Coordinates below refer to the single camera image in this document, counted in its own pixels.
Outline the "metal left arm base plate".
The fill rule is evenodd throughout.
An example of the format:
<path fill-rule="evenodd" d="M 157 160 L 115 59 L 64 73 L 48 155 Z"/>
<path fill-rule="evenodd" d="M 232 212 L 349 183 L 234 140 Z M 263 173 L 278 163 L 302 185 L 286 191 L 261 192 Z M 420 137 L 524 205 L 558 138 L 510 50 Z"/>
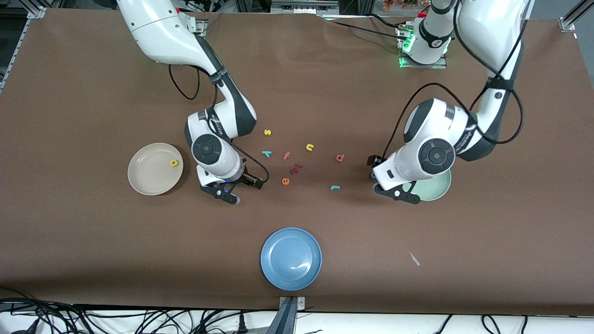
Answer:
<path fill-rule="evenodd" d="M 445 55 L 441 55 L 440 59 L 433 64 L 421 64 L 415 62 L 409 55 L 401 51 L 399 53 L 400 68 L 417 68 L 417 69 L 446 69 L 447 59 Z"/>

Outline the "aluminium frame bar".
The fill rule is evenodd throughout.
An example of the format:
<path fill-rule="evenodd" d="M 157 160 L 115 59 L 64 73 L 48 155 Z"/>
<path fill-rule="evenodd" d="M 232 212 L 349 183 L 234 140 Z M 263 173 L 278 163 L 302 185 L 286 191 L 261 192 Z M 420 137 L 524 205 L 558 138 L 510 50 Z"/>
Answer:
<path fill-rule="evenodd" d="M 338 0 L 271 0 L 271 13 L 313 13 L 339 15 Z"/>

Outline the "brown table cover sheet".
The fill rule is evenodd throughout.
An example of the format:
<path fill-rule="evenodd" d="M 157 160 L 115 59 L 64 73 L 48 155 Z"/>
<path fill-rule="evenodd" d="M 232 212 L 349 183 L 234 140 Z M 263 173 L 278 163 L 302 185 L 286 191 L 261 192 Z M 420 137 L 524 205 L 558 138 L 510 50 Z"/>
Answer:
<path fill-rule="evenodd" d="M 294 226 L 323 252 L 299 291 L 314 311 L 594 315 L 594 88 L 556 21 L 524 34 L 517 139 L 456 160 L 448 193 L 418 205 L 375 194 L 366 162 L 423 84 L 464 103 L 480 92 L 486 70 L 458 43 L 445 70 L 425 70 L 400 68 L 386 37 L 311 14 L 224 14 L 207 39 L 258 115 L 236 141 L 270 171 L 261 190 L 237 186 L 237 206 L 200 190 L 184 137 L 212 102 L 206 77 L 181 97 L 115 11 L 31 22 L 0 93 L 0 285 L 63 303 L 275 309 L 284 292 L 260 252 Z M 128 164 L 155 142 L 184 171 L 143 195 Z"/>

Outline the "light green plate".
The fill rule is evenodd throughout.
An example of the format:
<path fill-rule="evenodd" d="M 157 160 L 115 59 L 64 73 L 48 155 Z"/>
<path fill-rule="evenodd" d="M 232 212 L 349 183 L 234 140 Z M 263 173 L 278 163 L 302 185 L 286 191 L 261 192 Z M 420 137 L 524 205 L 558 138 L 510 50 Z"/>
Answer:
<path fill-rule="evenodd" d="M 449 190 L 452 182 L 451 171 L 448 170 L 438 177 L 417 180 L 412 189 L 408 190 L 412 194 L 418 195 L 420 201 L 435 201 L 443 197 Z"/>

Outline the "beige brown plate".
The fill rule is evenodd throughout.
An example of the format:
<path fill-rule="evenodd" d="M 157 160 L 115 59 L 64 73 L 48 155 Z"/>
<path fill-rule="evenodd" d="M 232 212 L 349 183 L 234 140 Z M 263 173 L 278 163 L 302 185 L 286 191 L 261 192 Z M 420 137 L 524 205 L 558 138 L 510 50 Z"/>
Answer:
<path fill-rule="evenodd" d="M 170 161 L 178 160 L 177 167 Z M 184 171 L 184 159 L 180 151 L 165 142 L 144 146 L 131 158 L 127 176 L 130 186 L 143 195 L 162 195 L 178 184 Z"/>

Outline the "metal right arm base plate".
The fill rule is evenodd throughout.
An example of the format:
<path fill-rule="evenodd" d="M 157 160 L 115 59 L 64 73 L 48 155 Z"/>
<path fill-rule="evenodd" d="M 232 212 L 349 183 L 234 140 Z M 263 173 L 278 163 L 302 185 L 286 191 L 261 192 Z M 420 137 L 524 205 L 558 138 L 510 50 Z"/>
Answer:
<path fill-rule="evenodd" d="M 184 19 L 186 28 L 195 35 L 205 37 L 208 27 L 208 20 L 196 19 L 189 15 L 180 15 Z"/>

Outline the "orange flowers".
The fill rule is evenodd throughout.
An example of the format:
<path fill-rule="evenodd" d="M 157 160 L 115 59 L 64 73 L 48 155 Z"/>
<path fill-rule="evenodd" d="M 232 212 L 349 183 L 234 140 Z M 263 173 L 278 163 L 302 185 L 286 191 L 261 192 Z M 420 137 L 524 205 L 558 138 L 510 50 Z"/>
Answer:
<path fill-rule="evenodd" d="M 388 12 L 394 8 L 395 10 L 417 10 L 431 5 L 432 0 L 382 0 L 382 8 Z"/>

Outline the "aluminium table rail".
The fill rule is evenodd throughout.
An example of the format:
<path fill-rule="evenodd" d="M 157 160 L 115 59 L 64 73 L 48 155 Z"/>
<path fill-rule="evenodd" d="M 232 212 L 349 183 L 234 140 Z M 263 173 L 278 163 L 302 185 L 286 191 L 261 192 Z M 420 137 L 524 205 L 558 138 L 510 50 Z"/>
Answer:
<path fill-rule="evenodd" d="M 594 0 L 579 0 L 558 23 L 562 32 L 572 32 L 575 39 L 594 39 Z"/>
<path fill-rule="evenodd" d="M 46 8 L 25 0 L 22 7 L 0 5 L 0 93 L 4 91 L 9 74 L 21 49 L 31 22 L 45 15 Z"/>

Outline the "blue plate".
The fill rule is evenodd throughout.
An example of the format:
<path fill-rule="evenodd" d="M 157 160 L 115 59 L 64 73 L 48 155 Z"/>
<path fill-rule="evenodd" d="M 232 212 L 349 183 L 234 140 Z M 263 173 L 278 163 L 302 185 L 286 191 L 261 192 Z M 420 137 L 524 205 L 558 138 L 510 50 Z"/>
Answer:
<path fill-rule="evenodd" d="M 289 292 L 303 290 L 321 271 L 323 256 L 314 236 L 297 227 L 272 233 L 260 256 L 262 273 L 269 283 Z"/>

